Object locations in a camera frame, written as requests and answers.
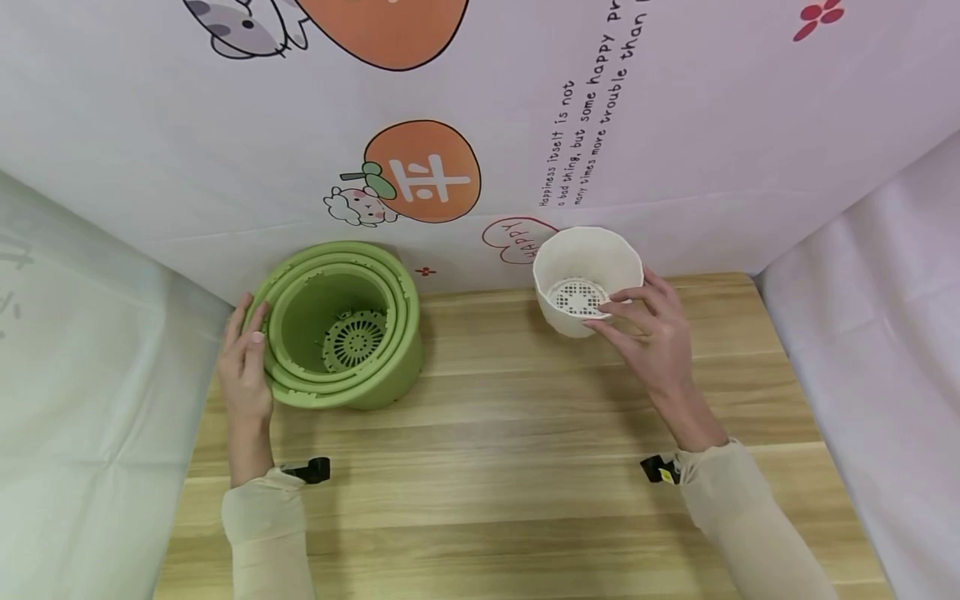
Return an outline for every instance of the printed fabric backdrop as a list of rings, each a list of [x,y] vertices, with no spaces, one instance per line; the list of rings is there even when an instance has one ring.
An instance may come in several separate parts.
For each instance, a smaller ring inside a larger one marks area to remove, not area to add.
[[[0,170],[226,300],[357,239],[424,292],[560,228],[755,273],[960,129],[955,0],[0,9]]]

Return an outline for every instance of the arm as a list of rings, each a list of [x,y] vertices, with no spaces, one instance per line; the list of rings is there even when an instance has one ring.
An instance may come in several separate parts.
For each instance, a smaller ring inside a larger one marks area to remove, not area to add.
[[[252,301],[247,294],[230,316],[217,360],[227,408],[230,490],[221,517],[233,550],[233,597],[313,600],[303,482],[274,466],[270,448],[274,399],[263,373],[266,340],[259,331],[266,304],[240,332]]]
[[[652,271],[644,273],[646,285],[613,294],[600,307],[637,335],[605,321],[586,325],[620,352],[676,439],[681,492],[694,524],[720,550],[746,600],[835,599],[754,459],[728,437],[693,383],[689,325],[676,291]]]

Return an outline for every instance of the wooden tabletop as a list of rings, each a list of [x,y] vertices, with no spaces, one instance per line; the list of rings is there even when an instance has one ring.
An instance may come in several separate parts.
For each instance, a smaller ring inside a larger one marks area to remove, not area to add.
[[[840,596],[889,598],[753,283],[672,282],[697,382]],[[679,491],[637,465],[673,442],[599,336],[556,334],[532,290],[422,299],[420,331],[422,377],[394,406],[274,412],[278,464],[333,464],[303,490],[318,598],[737,597]],[[230,598],[226,440],[214,384],[155,598]]]

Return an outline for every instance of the white mesh bottom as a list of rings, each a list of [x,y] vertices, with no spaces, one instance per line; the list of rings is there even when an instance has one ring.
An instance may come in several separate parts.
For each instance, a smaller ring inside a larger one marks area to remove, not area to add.
[[[603,288],[589,279],[569,277],[554,284],[547,292],[550,303],[574,317],[603,317],[597,306],[606,303],[610,297]]]

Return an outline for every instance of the white plastic pot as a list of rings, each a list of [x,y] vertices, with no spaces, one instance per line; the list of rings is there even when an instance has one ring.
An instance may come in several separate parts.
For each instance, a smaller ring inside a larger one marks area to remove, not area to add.
[[[610,294],[643,285],[639,255],[616,233],[603,228],[564,229],[540,247],[534,281],[543,317],[563,335],[586,338],[583,321],[608,319],[597,307]]]

